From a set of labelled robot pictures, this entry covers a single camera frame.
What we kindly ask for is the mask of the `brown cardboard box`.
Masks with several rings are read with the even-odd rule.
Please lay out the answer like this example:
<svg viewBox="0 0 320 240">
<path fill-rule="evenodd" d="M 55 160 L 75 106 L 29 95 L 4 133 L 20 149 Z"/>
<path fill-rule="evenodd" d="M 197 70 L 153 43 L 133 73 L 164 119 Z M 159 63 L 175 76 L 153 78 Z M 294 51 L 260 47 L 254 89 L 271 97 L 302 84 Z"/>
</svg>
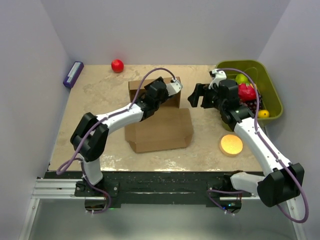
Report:
<svg viewBox="0 0 320 240">
<path fill-rule="evenodd" d="M 190 110 L 180 107 L 181 93 L 161 104 L 146 120 L 124 127 L 124 138 L 135 153 L 181 149 L 191 144 L 194 128 Z"/>
</svg>

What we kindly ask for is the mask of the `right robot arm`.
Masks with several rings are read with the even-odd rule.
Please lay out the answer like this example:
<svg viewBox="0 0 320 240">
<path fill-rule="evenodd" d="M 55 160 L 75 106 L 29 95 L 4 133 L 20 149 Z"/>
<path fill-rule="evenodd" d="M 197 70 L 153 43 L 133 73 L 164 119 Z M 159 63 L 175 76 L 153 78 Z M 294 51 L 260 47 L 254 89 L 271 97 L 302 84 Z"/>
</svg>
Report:
<svg viewBox="0 0 320 240">
<path fill-rule="evenodd" d="M 252 111 L 240 103 L 235 81 L 226 79 L 213 86 L 197 83 L 187 100 L 195 108 L 200 97 L 203 98 L 202 108 L 219 110 L 222 121 L 248 145 L 263 171 L 262 176 L 240 170 L 230 173 L 228 181 L 222 185 L 227 196 L 245 191 L 258 195 L 267 207 L 305 196 L 302 189 L 304 168 L 299 163 L 291 163 L 268 139 Z"/>
</svg>

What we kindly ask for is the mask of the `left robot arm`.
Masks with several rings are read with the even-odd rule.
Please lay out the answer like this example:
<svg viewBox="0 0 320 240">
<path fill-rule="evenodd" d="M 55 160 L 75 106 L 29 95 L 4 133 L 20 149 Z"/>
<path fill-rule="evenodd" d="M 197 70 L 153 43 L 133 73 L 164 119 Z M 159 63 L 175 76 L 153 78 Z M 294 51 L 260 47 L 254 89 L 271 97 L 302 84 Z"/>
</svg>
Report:
<svg viewBox="0 0 320 240">
<path fill-rule="evenodd" d="M 151 117 L 170 98 L 162 77 L 147 84 L 144 89 L 144 93 L 123 108 L 100 116 L 86 113 L 70 138 L 74 150 L 83 160 L 84 175 L 87 177 L 85 189 L 92 196 L 99 196 L 104 190 L 100 156 L 105 150 L 108 136 L 127 125 Z"/>
</svg>

